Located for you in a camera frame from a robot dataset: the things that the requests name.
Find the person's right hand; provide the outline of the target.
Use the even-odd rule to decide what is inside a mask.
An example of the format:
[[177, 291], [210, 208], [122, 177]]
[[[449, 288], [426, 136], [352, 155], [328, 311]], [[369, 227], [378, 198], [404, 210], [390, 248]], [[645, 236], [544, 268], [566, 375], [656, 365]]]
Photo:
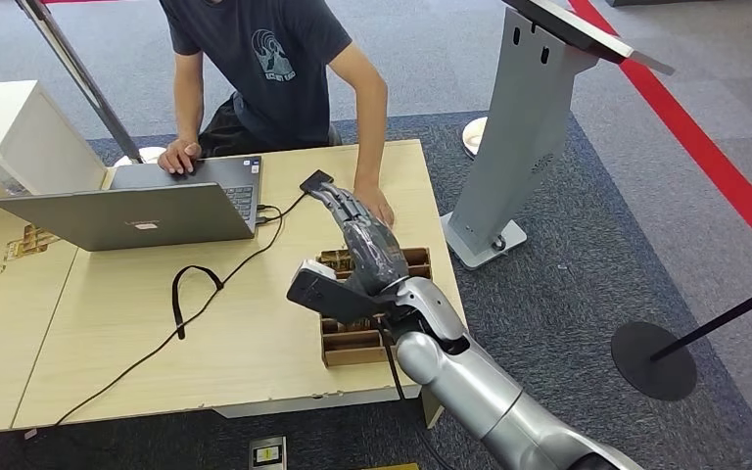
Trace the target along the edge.
[[197, 141], [177, 138], [160, 154], [157, 165], [170, 174], [191, 174], [201, 155], [202, 148]]

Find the person's left hand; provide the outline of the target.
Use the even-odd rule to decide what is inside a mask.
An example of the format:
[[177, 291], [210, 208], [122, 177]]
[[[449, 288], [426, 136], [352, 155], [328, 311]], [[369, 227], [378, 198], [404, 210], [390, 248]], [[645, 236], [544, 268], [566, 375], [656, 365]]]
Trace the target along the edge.
[[389, 228], [395, 223], [395, 213], [386, 196], [377, 184], [356, 183], [353, 193], [356, 198]]

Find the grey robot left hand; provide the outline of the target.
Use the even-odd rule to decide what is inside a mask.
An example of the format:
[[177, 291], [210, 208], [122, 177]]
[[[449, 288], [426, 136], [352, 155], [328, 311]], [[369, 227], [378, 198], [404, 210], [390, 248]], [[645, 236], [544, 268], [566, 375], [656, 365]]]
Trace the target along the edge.
[[352, 192], [323, 182], [310, 195], [331, 213], [353, 261], [353, 284], [369, 296], [409, 276], [408, 263], [392, 230]]

